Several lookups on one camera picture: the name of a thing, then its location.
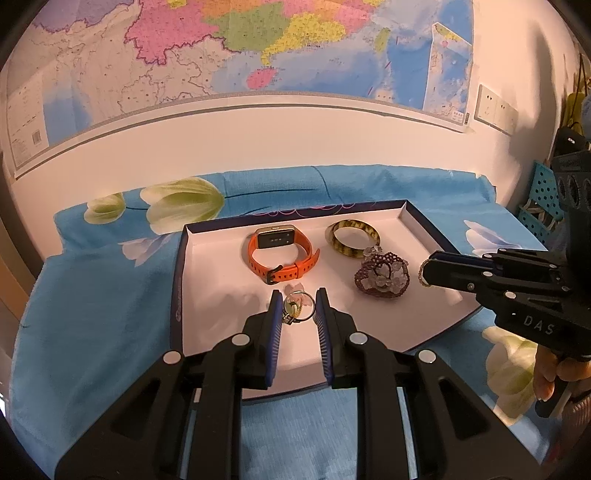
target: watch face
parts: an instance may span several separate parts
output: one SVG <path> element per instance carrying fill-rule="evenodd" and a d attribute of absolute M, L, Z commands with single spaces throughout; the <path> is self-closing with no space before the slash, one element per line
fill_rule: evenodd
<path fill-rule="evenodd" d="M 296 237 L 296 229 L 290 226 L 271 227 L 258 232 L 258 248 L 282 247 L 291 245 Z"/>

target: wall socket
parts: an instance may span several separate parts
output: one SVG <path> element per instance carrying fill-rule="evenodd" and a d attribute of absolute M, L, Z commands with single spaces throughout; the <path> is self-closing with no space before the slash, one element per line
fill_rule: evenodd
<path fill-rule="evenodd" d="M 513 135 L 517 129 L 518 112 L 492 90 L 480 85 L 475 118 L 502 132 Z"/>

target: map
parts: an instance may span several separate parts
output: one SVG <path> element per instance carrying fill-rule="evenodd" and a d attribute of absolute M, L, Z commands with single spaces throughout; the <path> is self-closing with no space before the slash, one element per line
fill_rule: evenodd
<path fill-rule="evenodd" d="M 458 125 L 472 0 L 49 0 L 5 66 L 17 168 L 122 115 L 179 100 L 306 92 Z"/>

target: orange watch strap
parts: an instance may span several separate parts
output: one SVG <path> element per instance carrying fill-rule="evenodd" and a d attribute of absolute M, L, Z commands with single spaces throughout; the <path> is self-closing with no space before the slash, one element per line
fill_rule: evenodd
<path fill-rule="evenodd" d="M 271 280 L 272 282 L 279 283 L 281 281 L 288 281 L 288 280 L 295 280 L 296 278 L 301 278 L 306 272 L 310 271 L 314 265 L 318 263 L 318 259 L 320 257 L 320 250 L 317 249 L 316 252 L 312 253 L 312 244 L 308 237 L 306 237 L 302 232 L 300 232 L 297 228 L 295 229 L 294 234 L 294 243 L 300 245 L 306 251 L 306 258 L 300 262 L 295 262 L 293 265 L 288 265 L 286 267 L 282 267 L 281 269 L 271 269 L 261 265 L 257 262 L 252 254 L 258 248 L 258 235 L 252 235 L 251 239 L 248 242 L 248 262 L 251 270 L 261 277 L 265 282 L 267 279 Z"/>

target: watch buckle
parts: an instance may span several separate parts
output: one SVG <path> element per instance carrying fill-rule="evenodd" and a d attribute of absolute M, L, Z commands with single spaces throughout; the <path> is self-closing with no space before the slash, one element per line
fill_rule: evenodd
<path fill-rule="evenodd" d="M 269 270 L 269 271 L 267 272 L 267 277 L 266 277 L 266 279 L 265 279 L 265 283 L 266 283 L 267 285 L 276 285 L 276 284 L 278 284 L 279 282 L 273 281 L 273 280 L 271 279 L 271 276 L 273 275 L 273 273 L 277 273 L 277 272 L 279 272 L 279 270 L 281 270 L 282 268 L 283 268 L 283 265 L 279 265 L 279 266 L 277 266 L 277 267 L 273 268 L 273 270 Z"/>

